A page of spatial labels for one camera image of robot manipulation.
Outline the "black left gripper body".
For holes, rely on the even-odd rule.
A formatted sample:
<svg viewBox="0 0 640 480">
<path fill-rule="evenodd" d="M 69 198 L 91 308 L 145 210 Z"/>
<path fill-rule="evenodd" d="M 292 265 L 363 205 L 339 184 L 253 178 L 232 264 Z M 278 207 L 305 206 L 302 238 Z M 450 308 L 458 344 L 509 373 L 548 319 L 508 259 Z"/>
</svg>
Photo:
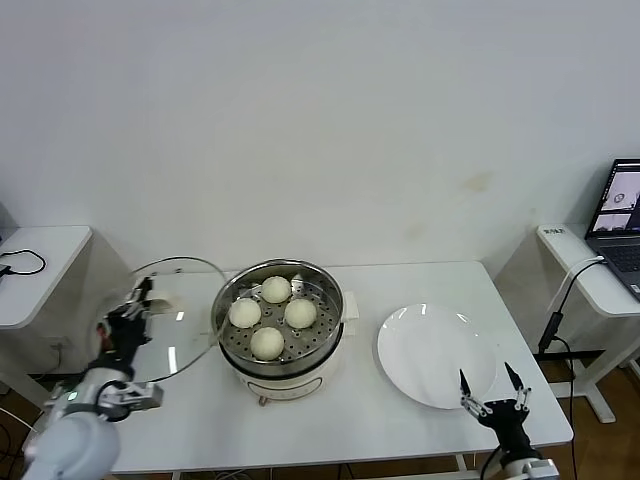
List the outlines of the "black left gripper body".
<svg viewBox="0 0 640 480">
<path fill-rule="evenodd" d="M 117 307 L 109 312 L 105 316 L 108 334 L 102 338 L 99 359 L 110 368 L 132 371 L 138 348 L 150 340 L 148 314 L 144 307 Z"/>
</svg>

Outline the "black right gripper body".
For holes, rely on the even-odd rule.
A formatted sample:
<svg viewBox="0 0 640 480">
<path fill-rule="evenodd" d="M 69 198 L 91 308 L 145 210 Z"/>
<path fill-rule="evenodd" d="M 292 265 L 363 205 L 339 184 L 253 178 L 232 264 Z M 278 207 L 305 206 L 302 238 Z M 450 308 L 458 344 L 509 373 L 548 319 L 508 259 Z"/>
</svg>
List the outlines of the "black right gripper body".
<svg viewBox="0 0 640 480">
<path fill-rule="evenodd" d="M 483 407 L 478 421 L 494 431 L 503 450 L 528 450 L 531 447 L 523 428 L 529 412 L 517 409 L 515 399 L 489 401 Z"/>
</svg>

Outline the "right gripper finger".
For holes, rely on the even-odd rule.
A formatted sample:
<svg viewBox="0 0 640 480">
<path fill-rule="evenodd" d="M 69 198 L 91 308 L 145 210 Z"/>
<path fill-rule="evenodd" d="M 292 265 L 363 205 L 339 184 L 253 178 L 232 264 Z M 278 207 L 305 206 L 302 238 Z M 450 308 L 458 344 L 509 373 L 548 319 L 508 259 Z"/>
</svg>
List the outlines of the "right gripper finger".
<svg viewBox="0 0 640 480">
<path fill-rule="evenodd" d="M 476 397 L 472 395 L 471 388 L 469 383 L 464 375 L 462 369 L 459 370 L 459 378 L 460 378 L 460 392 L 461 392 L 461 406 L 471 415 L 471 416 L 488 416 L 493 413 L 493 410 L 478 400 Z"/>
<path fill-rule="evenodd" d="M 516 391 L 515 410 L 528 410 L 529 396 L 531 388 L 524 385 L 520 375 L 510 366 L 508 362 L 504 363 L 505 369 Z"/>
</svg>

